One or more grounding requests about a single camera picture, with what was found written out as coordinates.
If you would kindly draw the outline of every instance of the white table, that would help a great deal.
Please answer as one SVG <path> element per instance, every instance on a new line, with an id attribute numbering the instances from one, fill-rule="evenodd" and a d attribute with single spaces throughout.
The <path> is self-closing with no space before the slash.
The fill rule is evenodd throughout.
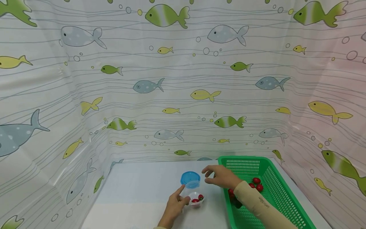
<path id="1" fill-rule="evenodd" d="M 281 166 L 271 158 L 288 186 L 317 228 L 331 229 Z M 86 217 L 82 229 L 152 229 L 157 225 L 170 194 L 180 187 L 184 172 L 217 165 L 216 160 L 115 164 Z M 205 202 L 199 209 L 186 209 L 174 229 L 231 228 L 223 189 L 201 182 Z"/>

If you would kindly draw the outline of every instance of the beige sleeve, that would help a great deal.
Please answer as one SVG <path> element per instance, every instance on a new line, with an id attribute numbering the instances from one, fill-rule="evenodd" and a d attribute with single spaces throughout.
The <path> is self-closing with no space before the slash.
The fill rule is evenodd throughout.
<path id="1" fill-rule="evenodd" d="M 266 229 L 297 229 L 255 189 L 242 181 L 234 190 L 237 199 L 264 225 Z"/>

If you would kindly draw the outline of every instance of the plastic basket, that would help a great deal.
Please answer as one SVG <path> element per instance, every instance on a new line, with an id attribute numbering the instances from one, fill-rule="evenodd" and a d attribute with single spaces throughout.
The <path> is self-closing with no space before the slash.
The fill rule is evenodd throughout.
<path id="1" fill-rule="evenodd" d="M 264 190 L 261 194 L 266 200 L 285 215 L 299 229 L 316 229 L 291 189 L 283 180 L 274 164 L 264 157 L 222 156 L 219 165 L 230 169 L 240 179 L 252 182 L 254 177 L 262 181 Z M 237 209 L 230 203 L 225 189 L 227 212 L 233 229 L 264 229 L 263 224 L 244 206 Z"/>

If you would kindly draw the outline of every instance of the red cherry tomato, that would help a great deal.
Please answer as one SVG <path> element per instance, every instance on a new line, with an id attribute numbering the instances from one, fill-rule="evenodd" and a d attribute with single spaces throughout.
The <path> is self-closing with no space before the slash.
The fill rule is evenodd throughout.
<path id="1" fill-rule="evenodd" d="M 254 177 L 253 178 L 253 183 L 259 184 L 259 183 L 261 183 L 261 179 Z"/>
<path id="2" fill-rule="evenodd" d="M 261 185 L 261 184 L 257 184 L 256 189 L 257 189 L 259 192 L 262 192 L 262 191 L 263 191 L 263 185 Z"/>

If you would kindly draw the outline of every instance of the blue lid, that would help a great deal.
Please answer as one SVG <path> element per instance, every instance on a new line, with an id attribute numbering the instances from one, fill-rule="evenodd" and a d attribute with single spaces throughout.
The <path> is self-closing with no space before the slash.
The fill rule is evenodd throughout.
<path id="1" fill-rule="evenodd" d="M 182 174 L 180 183 L 186 185 L 188 182 L 200 181 L 200 180 L 201 180 L 201 177 L 197 173 L 195 173 L 193 171 L 188 171 L 188 172 L 185 172 Z"/>

